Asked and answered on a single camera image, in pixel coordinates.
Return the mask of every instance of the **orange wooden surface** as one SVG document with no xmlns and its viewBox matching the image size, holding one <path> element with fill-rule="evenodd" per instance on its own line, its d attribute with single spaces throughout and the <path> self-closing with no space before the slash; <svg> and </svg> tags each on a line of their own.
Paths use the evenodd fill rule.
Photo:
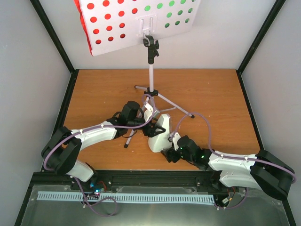
<svg viewBox="0 0 301 226">
<path fill-rule="evenodd" d="M 148 70 L 80 70 L 65 120 L 69 129 L 99 124 L 121 111 L 129 100 L 142 103 L 143 92 L 134 85 L 148 86 Z M 233 69 L 155 69 L 155 88 L 187 111 L 202 113 L 212 127 L 212 148 L 226 153 L 259 151 L 252 122 Z M 159 97 L 156 106 L 172 107 Z M 168 112 L 173 129 L 183 117 L 179 110 Z M 207 147 L 208 129 L 198 116 L 180 126 L 200 147 Z M 141 131 L 125 149 L 125 138 L 104 141 L 84 149 L 79 159 L 98 170 L 197 170 L 185 161 L 168 163 L 153 153 Z"/>
</svg>

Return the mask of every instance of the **purple cable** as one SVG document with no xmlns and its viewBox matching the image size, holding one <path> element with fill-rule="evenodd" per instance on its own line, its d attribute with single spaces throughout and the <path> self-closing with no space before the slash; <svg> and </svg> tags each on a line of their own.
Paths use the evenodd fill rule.
<svg viewBox="0 0 301 226">
<path fill-rule="evenodd" d="M 143 97 L 148 97 L 149 99 L 151 99 L 151 101 L 152 101 L 152 103 L 153 103 L 153 109 L 154 109 L 153 112 L 152 112 L 152 114 L 151 114 L 151 117 L 150 117 L 144 124 L 142 124 L 142 125 L 140 125 L 140 126 L 133 126 L 133 127 L 131 127 L 131 126 L 101 125 L 101 124 L 100 124 L 100 125 L 92 126 L 92 127 L 90 127 L 90 128 L 87 128 L 87 129 L 83 129 L 82 132 L 85 133 L 85 132 L 89 132 L 89 131 L 94 130 L 94 129 L 107 128 L 107 127 L 110 127 L 110 128 L 112 128 L 112 127 L 113 127 L 113 128 L 122 128 L 122 129 L 138 129 L 138 128 L 141 128 L 141 127 L 147 125 L 147 124 L 152 120 L 152 118 L 153 118 L 153 116 L 154 116 L 154 114 L 155 114 L 156 105 L 155 105 L 155 100 L 154 100 L 154 98 L 153 98 L 151 95 L 149 95 L 149 94 L 144 94 L 144 95 L 142 96 L 142 98 L 143 98 Z M 53 154 L 53 152 L 55 152 L 55 151 L 57 150 L 57 148 L 59 148 L 60 146 L 62 146 L 63 143 L 65 143 L 66 141 L 68 141 L 68 140 L 71 139 L 72 137 L 75 137 L 75 136 L 77 136 L 77 135 L 79 135 L 79 134 L 80 134 L 80 132 L 76 132 L 76 133 L 74 133 L 74 134 L 71 134 L 70 136 L 68 136 L 67 138 L 65 138 L 64 140 L 62 140 L 60 143 L 58 143 L 58 144 L 57 144 L 57 145 L 49 152 L 49 154 L 46 156 L 46 158 L 45 158 L 45 160 L 44 160 L 44 163 L 43 163 L 44 169 L 46 169 L 46 170 L 53 170 L 53 169 L 47 167 L 47 162 L 48 162 L 50 156 Z"/>
<path fill-rule="evenodd" d="M 241 206 L 245 201 L 246 201 L 246 196 L 248 195 L 248 188 L 246 187 L 246 193 L 245 193 L 245 196 L 244 198 L 238 203 L 236 204 L 235 206 L 232 206 L 232 207 L 226 207 L 225 210 L 232 210 L 232 209 L 236 209 L 237 207 Z"/>
<path fill-rule="evenodd" d="M 234 156 L 227 156 L 227 155 L 221 156 L 220 154 L 218 154 L 218 153 L 216 153 L 214 150 L 212 150 L 212 148 L 211 148 L 211 127 L 210 127 L 209 121 L 208 121 L 208 119 L 207 119 L 205 116 L 203 116 L 202 114 L 197 113 L 197 112 L 191 112 L 191 113 L 188 113 L 188 114 L 184 115 L 184 116 L 181 118 L 181 120 L 178 122 L 178 124 L 177 124 L 177 126 L 176 126 L 176 128 L 175 128 L 175 131 L 174 131 L 174 132 L 172 133 L 172 135 L 171 135 L 171 139 L 174 138 L 174 135 L 175 135 L 175 133 L 178 131 L 179 126 L 180 126 L 181 122 L 184 120 L 184 118 L 186 118 L 187 116 L 189 116 L 189 115 L 191 115 L 191 114 L 199 115 L 199 116 L 201 116 L 201 117 L 205 120 L 205 122 L 206 122 L 206 124 L 207 124 L 207 127 L 208 127 L 208 133 L 209 133 L 209 135 L 208 135 L 208 148 L 209 148 L 209 150 L 210 150 L 213 154 L 215 154 L 215 155 L 217 155 L 217 156 L 219 156 L 219 157 L 225 158 L 225 159 L 244 160 L 244 161 L 246 160 L 245 158 L 234 157 Z M 278 169 L 280 169 L 280 170 L 283 170 L 284 172 L 290 174 L 290 175 L 293 177 L 292 184 L 295 183 L 295 182 L 297 181 L 296 175 L 295 175 L 294 173 L 292 173 L 291 171 L 289 171 L 288 169 L 282 167 L 282 166 L 279 166 L 279 165 L 276 165 L 276 164 L 271 163 L 271 162 L 269 162 L 269 161 L 264 161 L 264 160 L 261 160 L 261 159 L 247 158 L 247 160 L 248 160 L 248 161 L 256 161 L 256 162 L 260 162 L 260 163 L 263 163 L 263 164 L 266 164 L 266 165 L 269 165 L 269 166 L 276 167 L 276 168 L 278 168 Z"/>
<path fill-rule="evenodd" d="M 80 182 L 79 182 L 79 179 L 77 179 L 77 178 L 74 178 L 74 179 L 76 180 L 77 184 L 79 185 L 79 189 L 80 189 L 81 193 L 83 194 L 83 198 L 84 198 L 84 200 L 85 200 L 86 205 L 87 205 L 94 213 L 96 213 L 97 215 L 99 215 L 99 216 L 101 216 L 101 217 L 107 218 L 107 217 L 113 216 L 113 215 L 117 212 L 117 202 L 116 202 L 116 200 L 115 200 L 114 198 L 112 198 L 112 197 L 106 197 L 106 198 L 103 198 L 103 199 L 99 200 L 97 203 L 94 203 L 93 205 L 91 205 L 91 204 L 89 203 L 89 201 L 87 200 L 87 197 L 86 197 L 86 195 L 85 195 L 85 193 L 84 193 L 84 190 L 83 190 L 83 188 L 82 188 L 82 186 L 81 186 L 81 184 L 80 184 Z M 104 214 L 101 214 L 101 213 L 99 213 L 99 212 L 96 212 L 95 209 L 93 209 L 92 206 L 95 206 L 95 205 L 97 205 L 97 204 L 99 204 L 99 203 L 101 203 L 102 201 L 107 200 L 107 199 L 111 199 L 111 200 L 113 200 L 113 202 L 115 203 L 115 210 L 114 210 L 111 214 L 104 215 Z"/>
</svg>

